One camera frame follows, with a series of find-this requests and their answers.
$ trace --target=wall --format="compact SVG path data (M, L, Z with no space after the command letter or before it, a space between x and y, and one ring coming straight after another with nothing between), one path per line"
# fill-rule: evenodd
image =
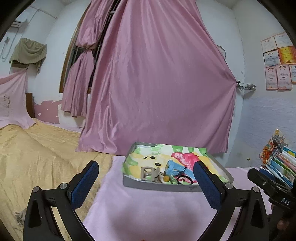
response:
M241 0L233 11L243 41L245 83L256 85L257 90L244 95L239 130L226 166L259 166L259 154L276 128L296 147L296 90L295 86L292 91L266 90L260 41L284 31L276 18L256 0Z
M233 11L213 0L196 0L202 20L217 45L224 48L226 62L236 80L244 82L244 52L242 37ZM243 105L242 93L237 90L235 110L229 133L228 152L214 157L225 165L237 134Z
M31 6L41 9L42 11L45 11L55 17L58 17L59 13L64 8L64 5L58 0L36 0L32 3ZM9 30L6 32L4 38L0 42L0 50L2 50L3 48L6 37L9 37L10 41L3 50L3 56L5 57L7 55L10 46L11 50L6 61L3 62L3 59L0 59L0 76L5 76L11 72L19 70L10 69L9 59L15 49L15 46L18 44L21 38L28 38L40 43L45 43L45 40L51 28L53 27L56 19L42 11L38 11L37 9L28 7L26 9L26 12L29 13L27 22L25 22L20 29L9 28ZM36 74L37 71L35 66L30 65L28 68L27 92L33 92Z
M84 118L74 118L60 111L58 101L62 99L59 85L65 56L75 28L89 3L90 0L77 0L68 4L60 13L45 41L47 57L34 84L35 113L41 120L70 127L83 126Z

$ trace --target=yellow bead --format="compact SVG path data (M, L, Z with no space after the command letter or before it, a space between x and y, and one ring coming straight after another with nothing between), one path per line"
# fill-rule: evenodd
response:
M170 180L170 177L169 176L164 176L163 180L167 183Z

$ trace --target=silver bolt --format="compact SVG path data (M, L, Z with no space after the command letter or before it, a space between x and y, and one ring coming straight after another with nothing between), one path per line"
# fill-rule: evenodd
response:
M253 187L254 192L260 192L260 189L258 187Z
M39 191L39 187L34 187L33 188L33 192L38 192Z
M233 188L233 185L232 185L231 183L226 183L226 184L225 184L225 187L226 187L227 189L232 189L232 188Z
M60 189L65 189L68 186L67 183L62 183L59 187Z

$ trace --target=yellow blanket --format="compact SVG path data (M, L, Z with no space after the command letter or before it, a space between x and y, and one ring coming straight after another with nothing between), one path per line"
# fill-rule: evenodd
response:
M85 218L101 179L111 167L112 155L75 152L78 139L79 133L39 121L27 130L16 125L0 130L0 219L16 241L22 240L23 227L17 224L15 212L27 207L33 187L56 188L95 160L99 177L83 206L76 210L81 220ZM70 240L56 208L54 214L64 239Z

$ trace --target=certificate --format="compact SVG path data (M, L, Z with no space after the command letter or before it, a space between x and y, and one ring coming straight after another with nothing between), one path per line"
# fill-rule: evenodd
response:
M296 84L296 64L290 64L289 66L290 66L292 83Z
M286 32L274 36L278 48L293 46Z
M276 41L273 36L271 38L262 40L261 45L262 45L263 53L277 49Z
M280 64L279 52L277 50L264 53L264 61L268 66Z
M276 73L278 77L279 89L291 90L292 80L290 74L290 68L288 64L278 64L276 66Z
M265 68L265 77L266 77L266 89L267 90L277 90L277 75L275 67L266 67Z
M296 64L296 49L294 46L278 49L281 64Z

